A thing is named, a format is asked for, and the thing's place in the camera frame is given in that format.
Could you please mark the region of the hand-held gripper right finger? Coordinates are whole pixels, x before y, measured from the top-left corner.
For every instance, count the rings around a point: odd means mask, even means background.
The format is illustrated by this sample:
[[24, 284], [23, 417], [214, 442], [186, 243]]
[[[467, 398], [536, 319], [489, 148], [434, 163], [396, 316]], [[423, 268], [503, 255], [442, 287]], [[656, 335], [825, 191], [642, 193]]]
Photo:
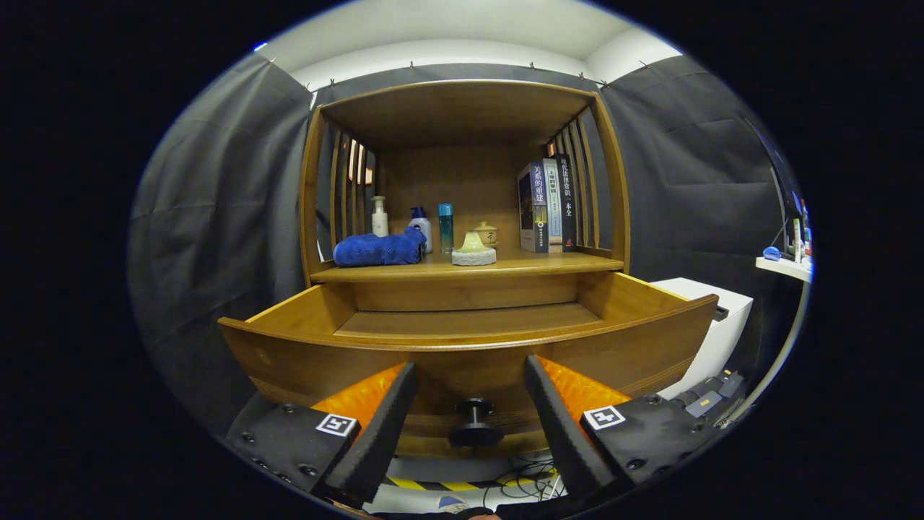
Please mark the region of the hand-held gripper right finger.
[[712, 440], [725, 418], [721, 375], [672, 399], [649, 393], [618, 402], [610, 388], [531, 355], [525, 385], [565, 490], [575, 499], [660, 480]]

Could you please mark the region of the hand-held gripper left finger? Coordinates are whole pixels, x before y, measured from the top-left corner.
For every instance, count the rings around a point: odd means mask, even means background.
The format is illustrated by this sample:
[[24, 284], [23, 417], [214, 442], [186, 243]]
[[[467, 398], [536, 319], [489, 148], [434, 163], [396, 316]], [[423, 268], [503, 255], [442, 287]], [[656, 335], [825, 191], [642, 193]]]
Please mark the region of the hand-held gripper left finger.
[[382, 372], [372, 417], [328, 412], [255, 397], [238, 415], [227, 443], [246, 461], [318, 500], [359, 509], [382, 485], [418, 389], [415, 363]]

